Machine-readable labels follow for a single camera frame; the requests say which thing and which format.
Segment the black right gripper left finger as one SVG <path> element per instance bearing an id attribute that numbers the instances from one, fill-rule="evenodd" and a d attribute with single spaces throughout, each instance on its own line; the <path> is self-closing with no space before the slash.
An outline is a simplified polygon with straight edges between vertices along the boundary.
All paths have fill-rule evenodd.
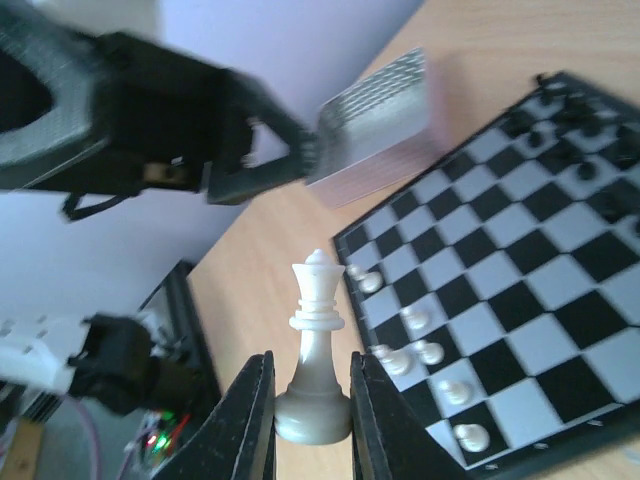
<path id="1" fill-rule="evenodd" d="M 166 480 L 274 479 L 275 368 L 251 356 L 195 435 L 155 475 Z"/>

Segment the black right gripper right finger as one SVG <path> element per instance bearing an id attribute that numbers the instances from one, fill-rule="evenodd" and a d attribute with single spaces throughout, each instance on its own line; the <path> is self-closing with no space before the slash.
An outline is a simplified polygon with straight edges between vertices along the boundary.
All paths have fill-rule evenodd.
<path id="1" fill-rule="evenodd" d="M 469 477 L 422 428 L 372 354 L 350 364 L 352 465 L 355 479 L 456 480 Z"/>

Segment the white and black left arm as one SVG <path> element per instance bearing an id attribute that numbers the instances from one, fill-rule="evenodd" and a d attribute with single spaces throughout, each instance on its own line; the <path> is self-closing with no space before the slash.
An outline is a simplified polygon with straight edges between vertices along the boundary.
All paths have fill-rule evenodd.
<path id="1" fill-rule="evenodd" d="M 1 187 L 65 195 L 78 221 L 147 189 L 205 192 L 237 205 L 307 176 L 316 135 L 254 77 L 125 32 L 68 29 L 1 5 Z M 190 369 L 151 353 L 135 320 L 37 319 L 1 341 L 2 377 L 98 399 L 120 414 L 183 411 Z"/>

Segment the white chess queen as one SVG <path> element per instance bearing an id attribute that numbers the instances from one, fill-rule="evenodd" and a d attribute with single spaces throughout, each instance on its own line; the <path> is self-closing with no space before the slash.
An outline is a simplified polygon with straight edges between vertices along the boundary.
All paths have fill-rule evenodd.
<path id="1" fill-rule="evenodd" d="M 345 267 L 316 249 L 292 269 L 300 298 L 289 325 L 300 332 L 300 347 L 293 377 L 275 399 L 275 430 L 292 443 L 330 445 L 351 432 L 350 400 L 332 353 L 332 333 L 345 326 L 335 300 Z"/>

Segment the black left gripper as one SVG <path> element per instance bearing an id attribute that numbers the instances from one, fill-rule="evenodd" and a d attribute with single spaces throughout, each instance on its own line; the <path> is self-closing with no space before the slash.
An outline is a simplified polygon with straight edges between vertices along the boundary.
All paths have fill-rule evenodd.
<path id="1" fill-rule="evenodd" d="M 287 147 L 250 166 L 253 125 Z M 317 135 L 256 78 L 139 37 L 1 23 L 1 187 L 65 195 L 77 221 L 149 188 L 240 205 L 310 175 Z"/>

